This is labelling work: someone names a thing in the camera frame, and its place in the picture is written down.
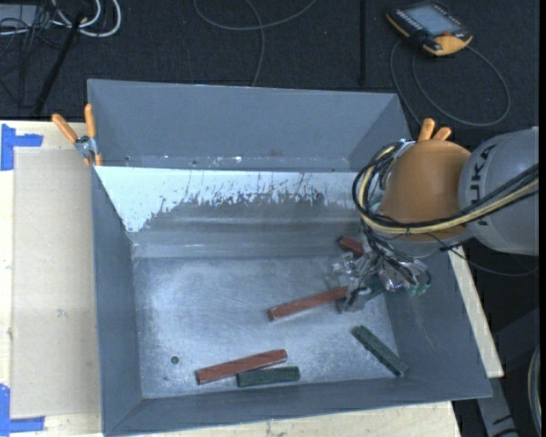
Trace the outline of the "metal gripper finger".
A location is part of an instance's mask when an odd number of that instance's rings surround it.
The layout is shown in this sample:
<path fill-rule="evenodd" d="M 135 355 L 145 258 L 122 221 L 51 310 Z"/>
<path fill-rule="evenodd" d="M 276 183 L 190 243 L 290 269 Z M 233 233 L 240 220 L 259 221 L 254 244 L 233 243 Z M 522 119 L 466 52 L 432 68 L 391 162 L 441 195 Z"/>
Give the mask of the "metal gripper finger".
<path fill-rule="evenodd" d="M 383 293 L 383 288 L 360 287 L 353 290 L 346 298 L 336 302 L 337 309 L 342 312 L 363 310 L 366 304 Z"/>
<path fill-rule="evenodd" d="M 336 286 L 357 286 L 359 284 L 358 260 L 359 257 L 350 251 L 334 259 L 329 273 L 332 283 Z"/>

